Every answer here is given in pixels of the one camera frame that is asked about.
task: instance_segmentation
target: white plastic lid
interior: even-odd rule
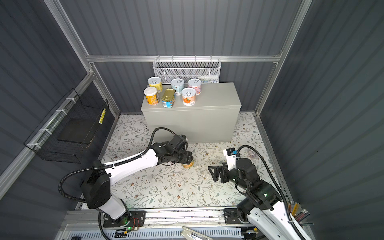
[[[200,79],[192,78],[191,80],[188,81],[188,85],[192,87],[197,87],[201,85],[201,81]]]
[[[170,83],[171,85],[178,87],[178,86],[184,85],[184,80],[181,78],[175,78]]]
[[[151,77],[148,79],[148,84],[158,84],[161,83],[161,78],[159,77]]]
[[[144,94],[146,96],[156,95],[157,94],[157,88],[155,88],[155,87],[147,87],[146,89],[144,89]]]
[[[183,90],[181,90],[181,94],[184,97],[194,96],[194,95],[196,95],[196,90],[193,88],[184,88]]]

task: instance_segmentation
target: leaf pattern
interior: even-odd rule
[[[115,161],[143,151],[151,132],[143,115],[121,115],[103,156],[103,162]],[[252,113],[240,113],[230,142],[189,144],[194,165],[158,165],[143,169],[111,187],[129,208],[231,206],[244,199],[233,183],[214,182],[207,166],[225,162],[223,149],[251,145],[264,156],[275,177]],[[272,181],[260,159],[253,160],[262,179]]]

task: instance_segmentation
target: white mesh basket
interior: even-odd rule
[[[155,76],[160,77],[163,84],[170,84],[175,78],[181,78],[185,83],[192,78],[198,78],[202,83],[218,83],[220,68],[220,61],[163,62],[156,59],[153,61]]]

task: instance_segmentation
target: cabinet top surface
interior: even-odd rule
[[[200,109],[225,109],[240,108],[241,103],[233,83],[207,83],[202,84],[201,93],[196,96],[196,102],[193,106],[186,106],[182,102],[182,96],[175,96],[175,103],[172,108],[163,107],[161,97],[164,90],[171,88],[170,84],[163,85],[163,91],[159,93],[160,102],[151,106],[144,97],[141,105],[141,111],[175,111],[175,110],[200,110]]]

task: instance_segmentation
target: gray corrugated wall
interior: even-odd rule
[[[300,0],[62,1],[90,55],[275,55]],[[122,112],[141,112],[151,63],[96,63]],[[273,63],[223,63],[255,110]]]
[[[61,3],[91,55],[273,55],[300,0]]]
[[[0,173],[52,107],[86,75],[82,64],[41,1],[0,0]],[[84,94],[100,97],[94,84]],[[114,117],[107,112],[89,160],[103,147]],[[34,157],[0,200],[0,239],[54,239],[76,202],[62,197],[58,181],[89,163],[70,164]],[[64,188],[80,196],[81,178]]]
[[[121,112],[141,112],[152,63],[95,63]],[[234,82],[241,110],[255,110],[274,63],[222,63],[220,82]]]
[[[0,1],[0,173],[86,71],[43,1]]]
[[[314,1],[261,114],[317,239],[384,234],[383,9]]]

